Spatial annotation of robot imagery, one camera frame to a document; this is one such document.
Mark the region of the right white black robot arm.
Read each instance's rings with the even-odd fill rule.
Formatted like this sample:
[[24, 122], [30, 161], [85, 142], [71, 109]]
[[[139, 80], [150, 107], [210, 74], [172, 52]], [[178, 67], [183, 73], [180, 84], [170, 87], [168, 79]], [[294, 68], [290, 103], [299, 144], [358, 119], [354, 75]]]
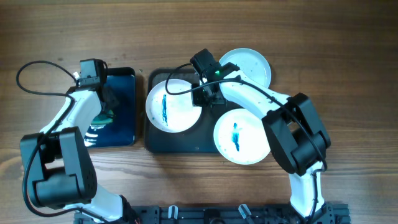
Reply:
[[331, 142], [310, 98], [303, 93], [289, 96], [272, 91], [237, 65], [221, 65], [207, 49], [196, 53], [190, 63], [207, 80], [195, 92], [210, 87], [261, 120], [271, 154], [289, 173], [292, 208], [307, 222], [314, 221], [324, 204], [320, 174], [327, 170], [326, 150]]

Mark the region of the white plate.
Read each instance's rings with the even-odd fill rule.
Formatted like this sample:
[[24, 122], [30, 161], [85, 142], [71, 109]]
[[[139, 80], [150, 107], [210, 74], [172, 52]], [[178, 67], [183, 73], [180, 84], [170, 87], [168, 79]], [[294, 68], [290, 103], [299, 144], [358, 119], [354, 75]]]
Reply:
[[213, 140], [224, 158], [240, 165], [258, 163], [271, 151], [261, 120], [243, 108], [228, 111], [218, 119]]
[[202, 107], [194, 106], [191, 93], [170, 95], [165, 81], [151, 89], [146, 99], [146, 115], [159, 130], [179, 133], [191, 128], [200, 118]]
[[228, 62], [237, 65], [256, 83], [266, 88], [269, 88], [271, 85], [271, 66], [259, 52], [248, 48], [233, 49], [224, 54], [220, 59], [221, 65], [225, 65]]

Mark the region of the green yellow sponge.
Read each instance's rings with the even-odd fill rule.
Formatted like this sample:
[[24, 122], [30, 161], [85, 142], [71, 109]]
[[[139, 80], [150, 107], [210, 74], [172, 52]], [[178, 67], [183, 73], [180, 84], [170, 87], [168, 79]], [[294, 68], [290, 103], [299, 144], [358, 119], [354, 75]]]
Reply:
[[101, 126], [101, 125], [107, 125], [110, 124], [114, 121], [115, 114], [113, 113], [112, 110], [109, 110], [108, 112], [101, 112], [98, 116], [94, 118], [94, 120], [91, 122], [92, 126]]

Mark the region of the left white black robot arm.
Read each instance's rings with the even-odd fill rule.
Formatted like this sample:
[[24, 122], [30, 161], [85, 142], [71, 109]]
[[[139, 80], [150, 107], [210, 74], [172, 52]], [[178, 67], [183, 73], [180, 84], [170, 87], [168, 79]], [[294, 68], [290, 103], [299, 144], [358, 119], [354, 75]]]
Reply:
[[84, 136], [97, 116], [112, 119], [117, 105], [105, 87], [108, 66], [100, 59], [80, 62], [80, 76], [62, 94], [65, 104], [40, 132], [20, 141], [26, 207], [40, 217], [78, 212], [95, 223], [139, 223], [139, 215], [122, 195], [97, 182]]

